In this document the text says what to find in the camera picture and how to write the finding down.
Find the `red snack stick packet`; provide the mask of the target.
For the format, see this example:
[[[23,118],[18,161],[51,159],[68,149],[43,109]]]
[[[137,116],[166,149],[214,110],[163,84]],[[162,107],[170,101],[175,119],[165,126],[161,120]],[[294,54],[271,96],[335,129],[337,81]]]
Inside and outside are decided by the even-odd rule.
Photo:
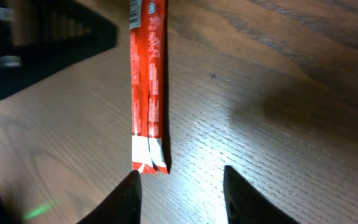
[[[132,168],[168,173],[163,155],[167,0],[131,0]]]

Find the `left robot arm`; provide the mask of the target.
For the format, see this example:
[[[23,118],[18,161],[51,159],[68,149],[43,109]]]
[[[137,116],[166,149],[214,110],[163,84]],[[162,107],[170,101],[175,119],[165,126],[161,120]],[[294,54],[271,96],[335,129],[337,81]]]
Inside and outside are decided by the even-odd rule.
[[[116,46],[117,27],[76,1],[0,1],[0,100]]]

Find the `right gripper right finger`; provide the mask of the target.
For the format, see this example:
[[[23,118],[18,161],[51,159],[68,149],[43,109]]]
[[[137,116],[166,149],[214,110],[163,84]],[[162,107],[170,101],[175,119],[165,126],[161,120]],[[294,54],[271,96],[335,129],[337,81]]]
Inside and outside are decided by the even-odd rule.
[[[223,189],[229,224],[297,224],[231,166],[224,167]]]

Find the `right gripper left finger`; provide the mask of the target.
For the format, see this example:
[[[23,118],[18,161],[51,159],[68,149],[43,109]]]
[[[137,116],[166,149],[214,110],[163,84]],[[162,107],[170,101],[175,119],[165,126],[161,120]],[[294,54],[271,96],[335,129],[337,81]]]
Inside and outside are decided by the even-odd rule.
[[[139,224],[141,206],[140,174],[133,170],[78,224]]]

